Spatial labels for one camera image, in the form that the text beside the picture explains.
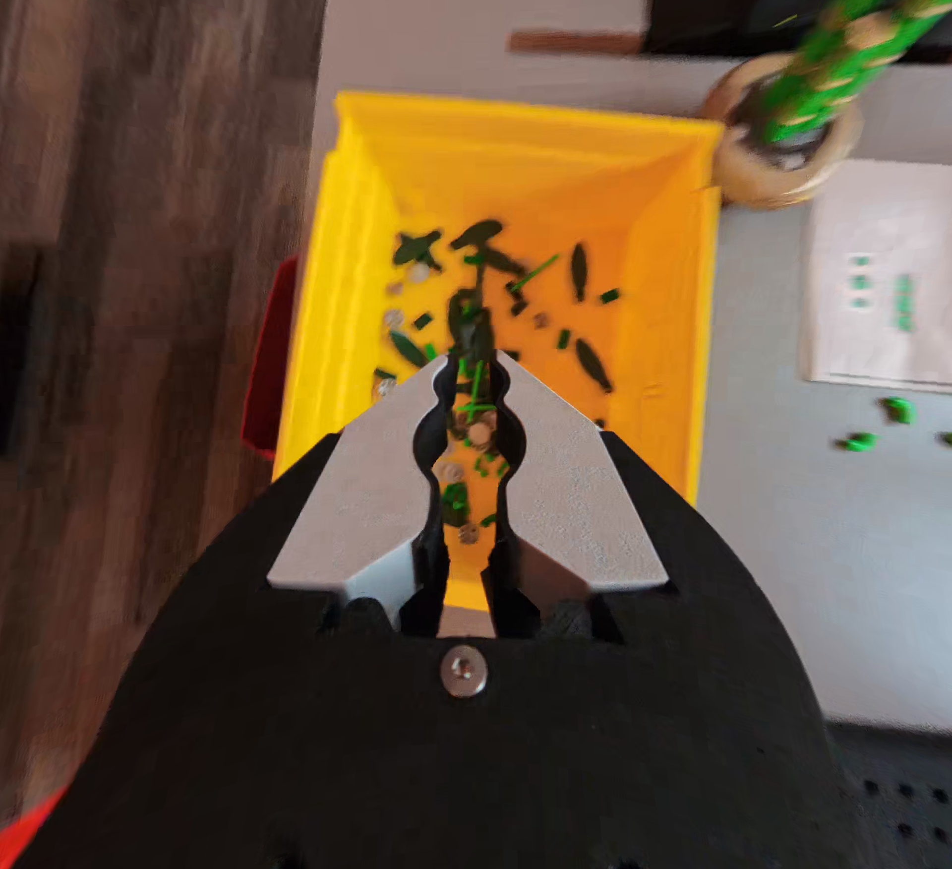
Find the green bamboo brick model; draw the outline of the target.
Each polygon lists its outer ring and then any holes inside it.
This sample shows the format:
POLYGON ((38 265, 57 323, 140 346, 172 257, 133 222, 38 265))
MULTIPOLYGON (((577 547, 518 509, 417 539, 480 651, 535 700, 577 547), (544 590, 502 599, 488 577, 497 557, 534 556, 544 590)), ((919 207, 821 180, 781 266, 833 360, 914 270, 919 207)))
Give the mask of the green bamboo brick model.
POLYGON ((851 155, 863 90, 943 17, 951 0, 833 0, 789 54, 731 69, 701 116, 720 123, 712 182, 724 205, 771 211, 812 200, 851 155))

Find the open building instruction booklet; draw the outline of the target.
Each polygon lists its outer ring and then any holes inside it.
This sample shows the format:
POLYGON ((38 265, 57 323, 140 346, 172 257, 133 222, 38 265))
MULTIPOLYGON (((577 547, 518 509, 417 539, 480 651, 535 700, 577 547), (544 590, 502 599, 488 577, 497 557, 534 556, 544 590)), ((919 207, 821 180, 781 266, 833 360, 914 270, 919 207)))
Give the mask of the open building instruction booklet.
POLYGON ((805 377, 950 394, 950 166, 846 161, 805 236, 805 377))

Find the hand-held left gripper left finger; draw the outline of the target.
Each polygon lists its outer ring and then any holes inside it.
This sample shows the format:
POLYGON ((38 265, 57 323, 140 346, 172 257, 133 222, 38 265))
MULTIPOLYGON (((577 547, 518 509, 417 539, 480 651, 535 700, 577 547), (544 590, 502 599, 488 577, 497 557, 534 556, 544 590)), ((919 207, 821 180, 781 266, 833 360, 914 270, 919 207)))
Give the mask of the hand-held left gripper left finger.
POLYGON ((433 466, 447 447, 456 360, 438 356, 343 428, 268 572, 271 587, 372 599, 433 635, 448 552, 433 466))

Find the pile of brick pieces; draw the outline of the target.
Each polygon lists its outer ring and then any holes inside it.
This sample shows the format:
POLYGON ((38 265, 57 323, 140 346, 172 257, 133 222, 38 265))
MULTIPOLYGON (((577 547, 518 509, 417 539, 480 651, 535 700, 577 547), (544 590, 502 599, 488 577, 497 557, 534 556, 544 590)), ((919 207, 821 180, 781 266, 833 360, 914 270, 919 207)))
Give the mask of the pile of brick pieces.
POLYGON ((447 448, 433 467, 451 549, 487 547, 496 493, 508 464, 498 446, 497 410, 466 422, 456 407, 470 401, 473 371, 484 361, 482 402, 493 402, 490 359, 509 354, 596 425, 605 428, 617 384, 611 363, 621 286, 609 278, 618 251, 573 234, 545 231, 535 243, 503 220, 478 220, 458 234, 399 232, 387 291, 383 339, 392 360, 411 372, 437 358, 457 361, 456 391, 446 419, 447 448), (554 265, 520 292, 517 280, 549 257, 554 265), (480 541, 462 545, 458 528, 481 526, 480 541))

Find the yellow plastic bin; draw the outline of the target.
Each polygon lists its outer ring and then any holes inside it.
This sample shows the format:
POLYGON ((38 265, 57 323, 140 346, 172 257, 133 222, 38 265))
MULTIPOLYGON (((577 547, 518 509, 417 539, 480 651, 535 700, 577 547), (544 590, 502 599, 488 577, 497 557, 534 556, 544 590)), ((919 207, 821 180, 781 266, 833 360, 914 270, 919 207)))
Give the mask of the yellow plastic bin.
MULTIPOLYGON (((713 124, 516 103, 348 92, 327 155, 292 332, 275 472, 417 374, 383 339, 399 232, 454 236, 484 219, 618 251, 622 298, 601 429, 663 479, 676 518, 700 475, 720 192, 713 124)), ((627 460, 614 459, 622 470, 627 460)), ((676 586, 651 494, 625 484, 676 586)), ((487 547, 448 545, 447 603, 479 608, 487 547)))

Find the red plastic bin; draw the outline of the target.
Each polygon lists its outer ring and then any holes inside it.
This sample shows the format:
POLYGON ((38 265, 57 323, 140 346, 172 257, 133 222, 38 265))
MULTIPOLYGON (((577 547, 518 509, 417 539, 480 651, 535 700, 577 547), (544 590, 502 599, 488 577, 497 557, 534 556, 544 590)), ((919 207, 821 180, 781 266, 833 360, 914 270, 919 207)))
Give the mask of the red plastic bin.
POLYGON ((245 388, 241 441, 268 461, 274 460, 278 446, 298 266, 299 256, 294 255, 277 269, 245 388))

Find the orange traffic cone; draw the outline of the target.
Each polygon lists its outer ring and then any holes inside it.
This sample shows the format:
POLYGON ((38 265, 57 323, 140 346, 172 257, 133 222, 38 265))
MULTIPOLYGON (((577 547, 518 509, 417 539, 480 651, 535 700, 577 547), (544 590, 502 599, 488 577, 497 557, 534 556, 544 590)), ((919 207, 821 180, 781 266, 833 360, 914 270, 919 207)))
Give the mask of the orange traffic cone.
POLYGON ((67 785, 60 787, 1 831, 1 868, 11 868, 16 863, 67 789, 67 785))

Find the black perforated panel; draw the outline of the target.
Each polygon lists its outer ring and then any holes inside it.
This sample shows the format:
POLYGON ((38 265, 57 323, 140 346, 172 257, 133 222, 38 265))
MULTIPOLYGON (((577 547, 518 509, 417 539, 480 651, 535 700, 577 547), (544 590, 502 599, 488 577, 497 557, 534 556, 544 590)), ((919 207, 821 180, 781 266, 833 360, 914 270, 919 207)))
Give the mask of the black perforated panel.
POLYGON ((951 733, 827 721, 856 816, 855 867, 951 866, 951 733))

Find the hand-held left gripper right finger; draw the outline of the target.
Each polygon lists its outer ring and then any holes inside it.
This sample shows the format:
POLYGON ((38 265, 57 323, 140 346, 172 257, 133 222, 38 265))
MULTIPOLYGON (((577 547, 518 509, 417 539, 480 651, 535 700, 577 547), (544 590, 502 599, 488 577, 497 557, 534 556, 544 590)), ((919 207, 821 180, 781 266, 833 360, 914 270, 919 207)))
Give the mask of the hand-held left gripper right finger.
POLYGON ((501 350, 492 376, 508 464, 482 572, 495 634, 533 636, 564 602, 668 585, 596 423, 501 350))

